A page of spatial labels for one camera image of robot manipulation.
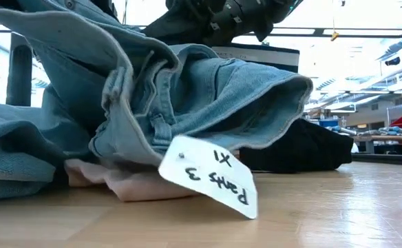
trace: cable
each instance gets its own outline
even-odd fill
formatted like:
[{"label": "cable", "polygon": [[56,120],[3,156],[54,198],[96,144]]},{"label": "cable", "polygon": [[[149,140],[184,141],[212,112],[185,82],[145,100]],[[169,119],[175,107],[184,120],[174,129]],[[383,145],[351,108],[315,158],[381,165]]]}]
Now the cable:
[{"label": "cable", "polygon": [[123,25],[126,25],[126,15],[127,15],[127,0],[125,0],[125,9],[123,10],[123,20],[121,21]]},{"label": "cable", "polygon": [[336,21],[335,21],[335,9],[334,9],[334,0],[332,0],[332,35],[331,41],[335,41],[337,37],[339,37],[339,33],[336,32]]}]

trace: jeans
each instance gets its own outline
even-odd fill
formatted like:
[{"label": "jeans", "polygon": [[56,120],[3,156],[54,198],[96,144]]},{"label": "jeans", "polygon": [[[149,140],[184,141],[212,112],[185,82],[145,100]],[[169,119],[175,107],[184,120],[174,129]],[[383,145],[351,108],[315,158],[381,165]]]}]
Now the jeans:
[{"label": "jeans", "polygon": [[[24,125],[13,132],[37,137],[26,141],[34,144],[11,150],[28,160],[27,167],[44,164],[46,170],[44,178],[15,176],[20,163],[0,147],[3,188],[7,180],[37,184],[28,192],[4,190],[0,198],[39,191],[61,167],[53,157],[62,161],[90,151],[158,166],[178,134],[230,150],[267,147],[302,115],[312,90],[305,76],[220,59],[204,45],[168,46],[119,24],[88,0],[17,1],[25,12],[0,6],[0,23],[28,40],[51,83],[41,109],[0,105],[0,130]],[[0,144],[9,142],[6,136],[0,135]],[[34,154],[49,155],[35,161]]]}]

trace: chair leg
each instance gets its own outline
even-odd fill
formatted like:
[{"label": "chair leg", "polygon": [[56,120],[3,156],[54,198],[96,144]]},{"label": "chair leg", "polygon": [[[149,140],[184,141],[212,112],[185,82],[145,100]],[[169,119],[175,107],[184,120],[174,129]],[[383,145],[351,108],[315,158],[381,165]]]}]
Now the chair leg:
[{"label": "chair leg", "polygon": [[31,106],[32,50],[25,39],[12,34],[6,104]]}]

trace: black robotic arm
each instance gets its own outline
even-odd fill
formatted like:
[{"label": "black robotic arm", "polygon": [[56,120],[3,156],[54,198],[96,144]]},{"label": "black robotic arm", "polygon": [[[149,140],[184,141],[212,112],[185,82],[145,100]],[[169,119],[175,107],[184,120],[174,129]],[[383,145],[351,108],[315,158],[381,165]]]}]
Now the black robotic arm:
[{"label": "black robotic arm", "polygon": [[143,32],[169,45],[227,45],[254,32],[263,41],[303,0],[166,0],[169,9]]}]

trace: ceiling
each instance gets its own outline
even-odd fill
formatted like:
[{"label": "ceiling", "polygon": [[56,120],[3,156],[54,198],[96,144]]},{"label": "ceiling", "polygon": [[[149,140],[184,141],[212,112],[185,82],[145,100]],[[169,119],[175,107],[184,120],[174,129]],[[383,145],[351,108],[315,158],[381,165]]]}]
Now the ceiling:
[{"label": "ceiling", "polygon": [[[118,11],[119,20],[129,25],[148,25],[163,15],[167,9],[165,0],[113,0]],[[304,2],[283,22],[275,28],[375,28],[402,29],[402,0],[346,0],[341,7],[339,0],[304,0]],[[284,32],[300,32],[286,29]],[[396,32],[395,30],[375,30],[374,32]],[[236,43],[260,44],[252,36],[236,37]],[[315,82],[316,90],[311,101],[326,105],[345,99],[359,101],[377,97],[358,94],[345,94],[340,90],[386,90],[397,88],[396,75],[389,80],[385,77],[402,69],[402,63],[386,67],[380,60],[395,56],[402,48],[402,39],[368,39],[368,38],[329,38],[319,37],[267,37],[271,46],[300,50],[299,73],[309,76]],[[0,48],[10,47],[10,34],[0,34]]]}]

